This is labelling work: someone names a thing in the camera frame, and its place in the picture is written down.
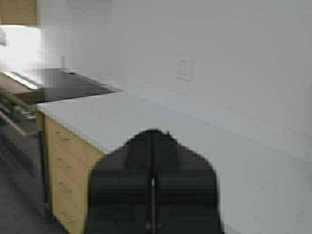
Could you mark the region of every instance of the gray floor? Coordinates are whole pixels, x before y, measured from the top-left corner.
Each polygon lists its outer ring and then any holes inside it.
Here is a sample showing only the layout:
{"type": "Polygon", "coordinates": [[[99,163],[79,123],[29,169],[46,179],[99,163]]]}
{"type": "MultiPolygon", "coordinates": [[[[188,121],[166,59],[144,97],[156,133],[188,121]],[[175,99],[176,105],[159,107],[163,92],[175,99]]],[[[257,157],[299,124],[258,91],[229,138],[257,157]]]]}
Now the gray floor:
{"type": "Polygon", "coordinates": [[[0,164],[0,233],[65,234],[53,221],[47,221],[34,210],[26,198],[6,177],[0,164]]]}

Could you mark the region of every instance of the stovetop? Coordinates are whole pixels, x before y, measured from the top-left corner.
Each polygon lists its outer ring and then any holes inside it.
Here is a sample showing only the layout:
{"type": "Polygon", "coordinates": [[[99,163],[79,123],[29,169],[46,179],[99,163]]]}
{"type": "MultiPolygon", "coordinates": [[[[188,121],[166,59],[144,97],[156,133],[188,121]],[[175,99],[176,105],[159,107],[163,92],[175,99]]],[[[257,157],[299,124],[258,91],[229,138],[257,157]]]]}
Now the stovetop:
{"type": "Polygon", "coordinates": [[[44,99],[40,102],[82,98],[120,91],[104,87],[103,84],[61,69],[30,70],[12,72],[12,74],[38,86],[44,92],[44,99]]]}

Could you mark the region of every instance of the oven door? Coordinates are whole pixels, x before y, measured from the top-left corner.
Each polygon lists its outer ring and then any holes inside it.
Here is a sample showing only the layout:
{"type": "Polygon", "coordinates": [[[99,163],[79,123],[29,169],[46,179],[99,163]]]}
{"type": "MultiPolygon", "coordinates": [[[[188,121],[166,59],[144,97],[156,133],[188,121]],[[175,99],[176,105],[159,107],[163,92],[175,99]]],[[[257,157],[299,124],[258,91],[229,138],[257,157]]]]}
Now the oven door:
{"type": "Polygon", "coordinates": [[[41,147],[35,121],[0,110],[0,160],[9,178],[44,214],[41,147]]]}

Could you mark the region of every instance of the wooden cabinet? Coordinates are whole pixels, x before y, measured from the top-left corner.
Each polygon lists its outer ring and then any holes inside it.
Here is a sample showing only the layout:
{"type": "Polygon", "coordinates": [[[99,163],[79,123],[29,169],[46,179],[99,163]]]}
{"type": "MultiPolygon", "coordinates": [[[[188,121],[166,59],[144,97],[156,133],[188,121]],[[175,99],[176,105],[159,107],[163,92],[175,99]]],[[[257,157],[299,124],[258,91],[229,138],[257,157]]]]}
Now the wooden cabinet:
{"type": "Polygon", "coordinates": [[[82,234],[88,211],[88,179],[104,153],[45,117],[52,212],[70,234],[82,234]]]}
{"type": "Polygon", "coordinates": [[[37,0],[0,0],[0,23],[37,25],[37,0]]]}

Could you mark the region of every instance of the wall outlet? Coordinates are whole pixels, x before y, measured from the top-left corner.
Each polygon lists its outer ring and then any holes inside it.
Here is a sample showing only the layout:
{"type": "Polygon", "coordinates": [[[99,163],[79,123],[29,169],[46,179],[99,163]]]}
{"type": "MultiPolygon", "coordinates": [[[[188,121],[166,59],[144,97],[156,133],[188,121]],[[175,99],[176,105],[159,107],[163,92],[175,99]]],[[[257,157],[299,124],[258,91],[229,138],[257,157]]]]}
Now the wall outlet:
{"type": "Polygon", "coordinates": [[[194,63],[186,56],[176,57],[175,77],[192,80],[194,63]]]}

